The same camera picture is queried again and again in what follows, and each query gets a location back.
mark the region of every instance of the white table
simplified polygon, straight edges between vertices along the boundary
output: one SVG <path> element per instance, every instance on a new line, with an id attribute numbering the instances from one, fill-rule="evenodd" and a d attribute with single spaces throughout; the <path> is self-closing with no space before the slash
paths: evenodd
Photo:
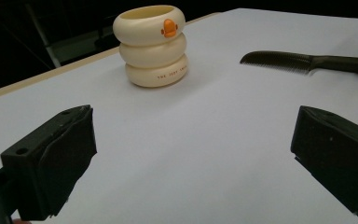
<path id="1" fill-rule="evenodd" d="M 301 105 L 358 124 L 358 75 L 239 64 L 260 49 L 358 57 L 358 19 L 238 8 L 184 33 L 188 73 L 165 88 L 132 85 L 116 53 L 0 94 L 0 153 L 94 108 L 98 153 L 44 223 L 358 223 L 290 151 Z"/>

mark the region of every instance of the white surface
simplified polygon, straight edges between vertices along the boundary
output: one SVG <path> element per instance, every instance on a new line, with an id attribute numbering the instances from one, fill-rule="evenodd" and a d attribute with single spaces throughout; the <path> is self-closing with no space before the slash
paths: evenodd
<path id="1" fill-rule="evenodd" d="M 189 70 L 169 87 L 134 86 L 116 54 L 0 97 L 0 153 L 94 108 L 98 154 L 44 223 L 358 223 L 290 152 L 301 105 L 358 124 L 358 75 L 239 64 L 260 49 L 356 57 L 358 20 L 236 9 L 184 34 Z"/>

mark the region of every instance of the stacked rings toy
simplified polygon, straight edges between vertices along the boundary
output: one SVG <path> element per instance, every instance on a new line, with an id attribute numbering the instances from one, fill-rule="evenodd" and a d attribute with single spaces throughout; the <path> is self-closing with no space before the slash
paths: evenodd
<path id="1" fill-rule="evenodd" d="M 160 87 L 187 72 L 185 15 L 178 7 L 138 7 L 118 15 L 113 32 L 129 80 L 143 87 Z"/>

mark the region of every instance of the cream ring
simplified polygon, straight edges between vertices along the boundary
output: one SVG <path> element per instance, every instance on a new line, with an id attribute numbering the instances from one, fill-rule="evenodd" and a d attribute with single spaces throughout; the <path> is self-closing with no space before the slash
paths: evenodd
<path id="1" fill-rule="evenodd" d="M 185 24 L 185 15 L 177 7 L 138 7 L 118 15 L 113 22 L 113 32 L 126 45 L 157 45 L 179 36 Z"/>
<path id="2" fill-rule="evenodd" d="M 137 68 L 126 64 L 129 80 L 143 87 L 161 87 L 171 84 L 187 72 L 187 57 L 185 54 L 175 63 L 159 68 Z"/>
<path id="3" fill-rule="evenodd" d="M 121 43 L 118 49 L 121 58 L 129 65 L 139 68 L 161 67 L 182 57 L 186 50 L 186 37 L 180 34 L 170 42 L 145 47 Z"/>

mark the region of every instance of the dark background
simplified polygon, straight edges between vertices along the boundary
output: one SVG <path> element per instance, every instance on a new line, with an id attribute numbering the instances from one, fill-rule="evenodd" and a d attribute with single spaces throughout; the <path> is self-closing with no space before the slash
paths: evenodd
<path id="1" fill-rule="evenodd" d="M 159 4 L 179 7 L 185 13 L 187 21 L 237 7 L 358 18 L 358 0 L 211 0 L 205 3 L 155 0 L 0 0 L 0 88 L 55 68 L 46 51 L 46 44 L 31 20 L 29 7 L 49 44 L 89 32 L 99 35 L 95 50 L 67 62 L 71 63 L 118 46 L 115 37 L 103 35 L 101 28 L 110 26 L 119 13 L 135 7 Z"/>

